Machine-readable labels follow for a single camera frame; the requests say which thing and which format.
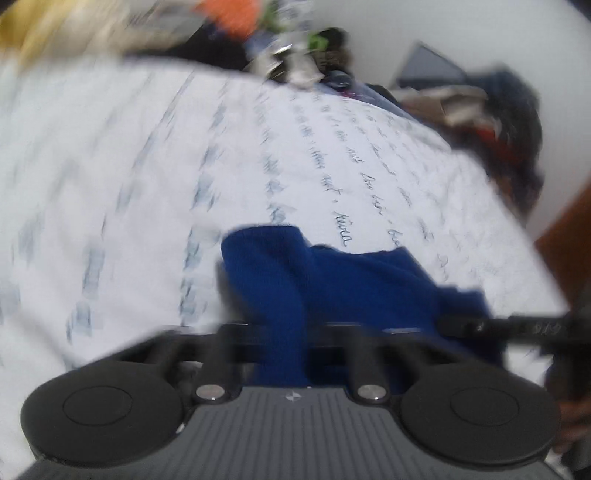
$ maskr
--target person's hand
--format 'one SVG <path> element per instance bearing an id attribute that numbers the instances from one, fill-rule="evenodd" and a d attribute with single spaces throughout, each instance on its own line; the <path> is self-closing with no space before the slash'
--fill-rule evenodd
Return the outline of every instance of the person's hand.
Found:
<path id="1" fill-rule="evenodd" d="M 556 453 L 567 452 L 573 443 L 591 430 L 591 397 L 580 401 L 559 401 L 562 425 L 554 442 Z"/>

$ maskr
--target metal screw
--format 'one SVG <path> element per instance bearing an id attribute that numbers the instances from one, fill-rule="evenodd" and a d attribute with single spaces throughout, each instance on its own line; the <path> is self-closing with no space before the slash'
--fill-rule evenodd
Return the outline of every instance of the metal screw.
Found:
<path id="1" fill-rule="evenodd" d="M 379 385 L 361 385 L 357 389 L 357 395 L 366 400 L 380 400 L 386 396 L 386 389 Z"/>
<path id="2" fill-rule="evenodd" d="M 226 391 L 219 385 L 201 385 L 201 387 L 195 391 L 195 394 L 203 400 L 217 400 L 218 398 L 223 397 L 224 393 L 226 393 Z"/>

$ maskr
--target bed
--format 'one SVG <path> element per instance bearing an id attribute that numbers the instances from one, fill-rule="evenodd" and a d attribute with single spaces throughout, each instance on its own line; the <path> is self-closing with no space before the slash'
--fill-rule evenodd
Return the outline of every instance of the bed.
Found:
<path id="1" fill-rule="evenodd" d="M 211 332 L 220 240 L 297 225 L 349 252 L 407 247 L 493 313 L 566 304 L 483 170 L 432 130 L 353 99 L 161 61 L 0 74 L 0 478 L 33 460 L 38 385 L 164 326 Z M 548 359 L 510 349 L 541 381 Z"/>

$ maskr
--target blue fabric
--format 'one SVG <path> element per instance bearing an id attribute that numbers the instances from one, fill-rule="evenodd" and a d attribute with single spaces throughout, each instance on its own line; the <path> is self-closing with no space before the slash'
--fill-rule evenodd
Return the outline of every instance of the blue fabric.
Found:
<path id="1" fill-rule="evenodd" d="M 482 294 L 437 287 L 405 248 L 348 254 L 310 247 L 293 226 L 257 226 L 228 235 L 222 255 L 230 284 L 265 326 L 257 384 L 311 384 L 304 370 L 310 322 L 417 327 L 441 342 L 440 315 L 488 315 Z M 496 346 L 476 353 L 500 363 Z"/>

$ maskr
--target wooden furniture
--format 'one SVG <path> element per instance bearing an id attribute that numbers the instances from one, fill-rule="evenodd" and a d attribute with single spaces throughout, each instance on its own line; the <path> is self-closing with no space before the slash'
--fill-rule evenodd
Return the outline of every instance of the wooden furniture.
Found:
<path id="1" fill-rule="evenodd" d="M 535 246 L 574 305 L 591 280 L 591 181 Z"/>

